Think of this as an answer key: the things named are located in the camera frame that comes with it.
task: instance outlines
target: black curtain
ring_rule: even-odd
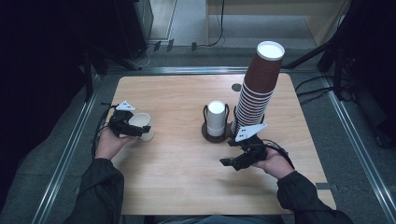
[[[0,209],[21,159],[50,135],[84,85],[83,47],[57,4],[0,2]]]

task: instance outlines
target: brown paper cup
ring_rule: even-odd
[[[274,89],[284,53],[283,47],[276,42],[259,44],[244,79],[250,90],[266,93]]]

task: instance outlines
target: dark sleeve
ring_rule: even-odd
[[[95,159],[81,178],[72,214],[64,223],[119,223],[124,179],[106,159]]]
[[[352,223],[345,213],[324,204],[317,188],[297,171],[279,179],[277,184],[280,205],[294,212],[296,223]]]

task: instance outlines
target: person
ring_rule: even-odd
[[[123,198],[123,175],[111,159],[136,137],[118,138],[109,130],[101,131],[95,159],[81,178],[76,205],[64,223],[119,223]],[[343,212],[332,210],[318,197],[316,187],[295,171],[277,151],[267,148],[267,158],[252,166],[277,178],[280,205],[292,210],[295,223],[352,223]],[[267,216],[198,216],[151,217],[151,223],[282,223],[281,218]]]

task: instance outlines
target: black equipment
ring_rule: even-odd
[[[114,109],[107,127],[118,137],[120,137],[120,134],[140,137],[143,133],[148,133],[151,128],[150,126],[143,126],[141,128],[128,123],[129,119],[133,116],[134,114],[130,111]]]
[[[240,169],[246,169],[251,164],[257,161],[264,161],[267,159],[267,148],[271,148],[276,150],[282,157],[284,157],[291,167],[294,169],[294,166],[288,156],[288,152],[280,147],[278,144],[264,144],[264,142],[254,134],[240,142],[235,142],[234,140],[228,141],[228,145],[230,147],[241,147],[244,150],[244,153],[236,158],[228,158],[221,159],[220,162],[224,166],[232,166],[236,171]]]

